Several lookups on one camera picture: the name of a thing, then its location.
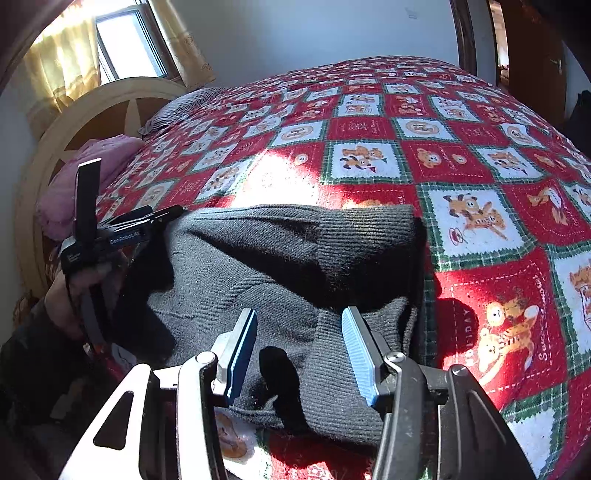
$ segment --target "window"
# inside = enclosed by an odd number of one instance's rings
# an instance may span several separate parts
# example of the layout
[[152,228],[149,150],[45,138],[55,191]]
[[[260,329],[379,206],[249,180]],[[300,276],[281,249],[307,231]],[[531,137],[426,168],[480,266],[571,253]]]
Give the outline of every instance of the window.
[[100,0],[95,12],[103,84],[128,77],[178,77],[149,5]]

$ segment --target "door handle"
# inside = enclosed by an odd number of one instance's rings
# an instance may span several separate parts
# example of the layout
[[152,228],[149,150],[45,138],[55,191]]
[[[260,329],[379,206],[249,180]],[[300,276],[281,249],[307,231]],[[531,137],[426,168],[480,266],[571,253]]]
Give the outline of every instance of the door handle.
[[562,60],[552,60],[550,59],[550,61],[554,64],[558,66],[558,74],[562,75]]

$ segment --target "sweater sleeve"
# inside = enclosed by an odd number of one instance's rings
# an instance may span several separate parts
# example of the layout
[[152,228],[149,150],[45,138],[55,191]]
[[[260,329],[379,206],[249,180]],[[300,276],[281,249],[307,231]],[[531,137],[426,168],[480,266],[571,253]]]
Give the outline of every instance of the sweater sleeve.
[[40,301],[0,351],[0,387],[27,423],[48,419],[57,399],[88,364],[80,343],[66,337]]

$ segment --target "door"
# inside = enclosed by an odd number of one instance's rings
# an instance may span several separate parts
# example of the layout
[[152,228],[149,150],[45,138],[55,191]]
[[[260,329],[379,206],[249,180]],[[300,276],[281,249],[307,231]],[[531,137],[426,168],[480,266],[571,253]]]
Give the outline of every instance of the door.
[[521,0],[498,0],[509,47],[509,91],[555,127],[564,122],[566,71],[560,37]]

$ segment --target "red checkered blanket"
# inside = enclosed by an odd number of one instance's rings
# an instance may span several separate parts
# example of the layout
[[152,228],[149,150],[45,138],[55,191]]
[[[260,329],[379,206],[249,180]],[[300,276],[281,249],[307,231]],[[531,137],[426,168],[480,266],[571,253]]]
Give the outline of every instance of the red checkered blanket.
[[[152,138],[98,209],[414,205],[429,241],[423,361],[467,365],[534,472],[556,478],[591,428],[589,166],[457,67],[374,57],[228,90]],[[335,457],[367,475],[365,457],[274,435],[255,442],[272,478],[335,477]]]

